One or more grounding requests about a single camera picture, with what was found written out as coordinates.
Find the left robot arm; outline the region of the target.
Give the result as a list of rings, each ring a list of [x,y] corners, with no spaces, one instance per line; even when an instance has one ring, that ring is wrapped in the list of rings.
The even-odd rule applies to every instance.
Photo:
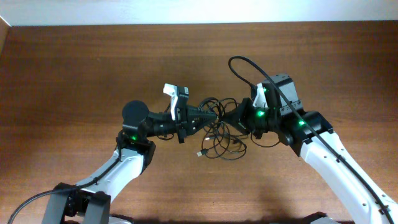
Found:
[[[169,113],[153,113],[138,100],[122,110],[123,125],[111,158],[75,185],[58,184],[47,204],[43,223],[65,223],[81,215],[83,223],[130,223],[110,214],[110,206],[130,181],[149,166],[155,152],[154,136],[176,134],[179,142],[212,123],[217,115],[186,103],[172,104]]]

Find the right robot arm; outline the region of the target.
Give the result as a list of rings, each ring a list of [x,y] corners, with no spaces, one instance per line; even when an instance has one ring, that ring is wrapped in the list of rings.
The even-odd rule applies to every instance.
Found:
[[[287,74],[258,83],[222,120],[258,139],[276,133],[319,173],[355,223],[397,223],[397,203],[352,158],[333,126],[319,112],[304,110]]]

